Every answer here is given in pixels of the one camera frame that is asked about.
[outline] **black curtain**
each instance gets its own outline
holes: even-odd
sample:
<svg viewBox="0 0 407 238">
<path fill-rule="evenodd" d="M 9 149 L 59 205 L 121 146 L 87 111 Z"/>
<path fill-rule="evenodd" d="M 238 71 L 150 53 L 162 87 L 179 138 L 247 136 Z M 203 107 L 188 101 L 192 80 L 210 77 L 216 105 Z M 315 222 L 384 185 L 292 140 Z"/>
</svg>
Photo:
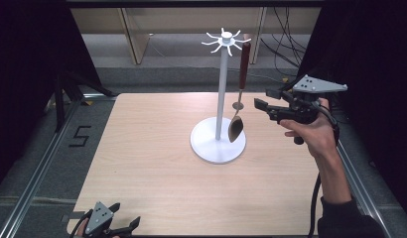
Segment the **black curtain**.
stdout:
<svg viewBox="0 0 407 238">
<path fill-rule="evenodd" d="M 24 154 L 59 74 L 76 71 L 100 85 L 64 3 L 0 1 L 0 182 Z"/>
<path fill-rule="evenodd" d="M 407 213 L 407 0 L 326 7 L 299 75 L 346 83 L 349 119 Z"/>
</svg>

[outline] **black sleeve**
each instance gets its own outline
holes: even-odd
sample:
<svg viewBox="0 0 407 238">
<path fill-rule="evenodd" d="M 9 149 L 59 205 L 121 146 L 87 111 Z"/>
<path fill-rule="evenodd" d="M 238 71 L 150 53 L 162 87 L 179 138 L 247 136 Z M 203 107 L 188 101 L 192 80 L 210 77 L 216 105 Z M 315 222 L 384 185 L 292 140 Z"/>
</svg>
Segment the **black sleeve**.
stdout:
<svg viewBox="0 0 407 238">
<path fill-rule="evenodd" d="M 319 238 L 384 238 L 380 225 L 361 215 L 354 200 L 344 204 L 327 203 L 321 198 L 324 213 L 318 221 Z"/>
</svg>

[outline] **stand base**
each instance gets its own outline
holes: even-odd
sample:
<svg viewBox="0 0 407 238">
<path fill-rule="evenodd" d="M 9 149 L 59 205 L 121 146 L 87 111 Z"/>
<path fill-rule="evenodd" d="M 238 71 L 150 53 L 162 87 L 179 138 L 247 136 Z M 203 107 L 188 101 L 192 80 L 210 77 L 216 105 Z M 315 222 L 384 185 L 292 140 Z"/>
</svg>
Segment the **stand base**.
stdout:
<svg viewBox="0 0 407 238">
<path fill-rule="evenodd" d="M 242 131 L 237 139 L 230 143 L 228 140 L 230 121 L 222 118 L 219 140 L 215 138 L 216 117 L 207 118 L 198 123 L 191 134 L 191 145 L 195 153 L 213 164 L 226 164 L 240 156 L 246 146 L 246 136 Z"/>
</svg>

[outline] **aluminum rail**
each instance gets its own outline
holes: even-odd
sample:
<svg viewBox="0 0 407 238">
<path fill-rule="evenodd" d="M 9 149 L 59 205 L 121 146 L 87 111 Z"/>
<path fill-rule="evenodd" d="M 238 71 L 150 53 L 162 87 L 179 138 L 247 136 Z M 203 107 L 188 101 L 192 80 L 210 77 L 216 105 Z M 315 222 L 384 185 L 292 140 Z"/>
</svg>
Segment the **aluminum rail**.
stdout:
<svg viewBox="0 0 407 238">
<path fill-rule="evenodd" d="M 25 215 L 27 214 L 28 209 L 30 208 L 30 204 L 42 183 L 44 176 L 46 175 L 50 164 L 53 161 L 53 158 L 61 144 L 68 128 L 68 123 L 72 118 L 74 112 L 79 107 L 80 101 L 73 101 L 72 105 L 69 107 L 67 112 L 67 120 L 65 121 L 64 125 L 62 126 L 61 130 L 55 133 L 54 137 L 52 138 L 52 142 L 47 147 L 40 163 L 37 165 L 36 170 L 34 171 L 33 175 L 30 178 L 24 192 L 19 197 L 19 200 L 15 207 L 13 208 L 11 214 L 5 221 L 1 231 L 0 237 L 1 238 L 13 238 L 20 227 L 22 220 L 24 219 Z"/>
<path fill-rule="evenodd" d="M 352 165 L 352 162 L 349 159 L 349 156 L 346 153 L 340 141 L 338 145 L 338 151 L 340 157 L 342 158 L 342 163 L 345 168 L 346 177 L 348 179 L 349 185 L 352 188 L 352 191 L 354 192 L 354 195 L 357 198 L 357 201 L 360 204 L 361 209 L 365 214 L 370 215 L 380 224 L 387 238 L 391 238 L 392 236 L 383 220 L 380 211 L 376 208 L 373 199 L 368 194 L 367 189 L 365 188 L 363 182 L 358 176 L 355 167 Z"/>
</svg>

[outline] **metal frame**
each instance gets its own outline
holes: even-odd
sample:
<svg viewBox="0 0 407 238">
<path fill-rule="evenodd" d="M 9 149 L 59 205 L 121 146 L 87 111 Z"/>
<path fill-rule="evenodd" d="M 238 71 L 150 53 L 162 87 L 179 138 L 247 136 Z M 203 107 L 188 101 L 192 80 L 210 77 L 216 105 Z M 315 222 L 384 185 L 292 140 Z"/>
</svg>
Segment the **metal frame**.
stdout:
<svg viewBox="0 0 407 238">
<path fill-rule="evenodd" d="M 371 196 L 368 194 L 364 183 L 358 176 L 355 167 L 352 165 L 351 159 L 343 148 L 342 143 L 339 141 L 338 145 L 339 155 L 342 158 L 342 163 L 345 168 L 346 177 L 348 179 L 349 185 L 352 188 L 352 192 L 357 198 L 358 203 L 361 206 L 363 212 L 367 215 L 373 217 L 382 227 L 383 232 L 387 238 L 392 237 L 389 229 L 387 228 L 380 211 L 377 209 Z"/>
</svg>

